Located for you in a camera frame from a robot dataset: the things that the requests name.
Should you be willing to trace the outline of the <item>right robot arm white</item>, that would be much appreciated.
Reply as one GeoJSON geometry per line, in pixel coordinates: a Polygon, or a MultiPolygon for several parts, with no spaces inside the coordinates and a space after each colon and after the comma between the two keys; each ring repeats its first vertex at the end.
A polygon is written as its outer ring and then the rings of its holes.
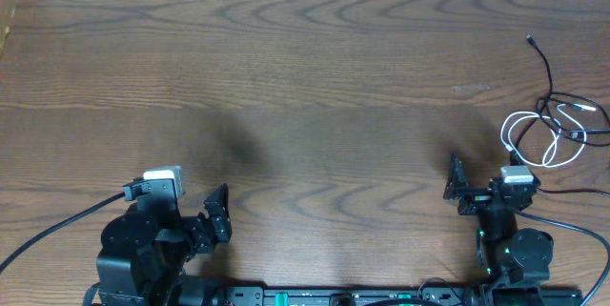
{"type": "Polygon", "coordinates": [[[484,188],[469,185],[461,160],[452,154],[443,198],[457,213],[478,219],[477,251],[488,279],[463,292],[464,305],[541,305],[541,283],[550,278],[554,240],[546,232],[520,228],[516,214],[533,203],[540,181],[528,167],[509,165],[484,188]]]}

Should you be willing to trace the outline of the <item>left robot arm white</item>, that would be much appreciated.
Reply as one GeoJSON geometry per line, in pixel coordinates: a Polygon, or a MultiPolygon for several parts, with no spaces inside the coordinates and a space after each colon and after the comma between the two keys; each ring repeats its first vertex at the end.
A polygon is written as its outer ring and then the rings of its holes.
{"type": "Polygon", "coordinates": [[[171,179],[136,179],[123,191],[132,205],[102,231],[99,281],[83,303],[93,305],[99,298],[102,306],[229,305],[219,282],[184,272],[196,255],[211,254],[217,244],[230,241],[228,186],[219,185],[196,216],[180,214],[177,183],[171,179]]]}

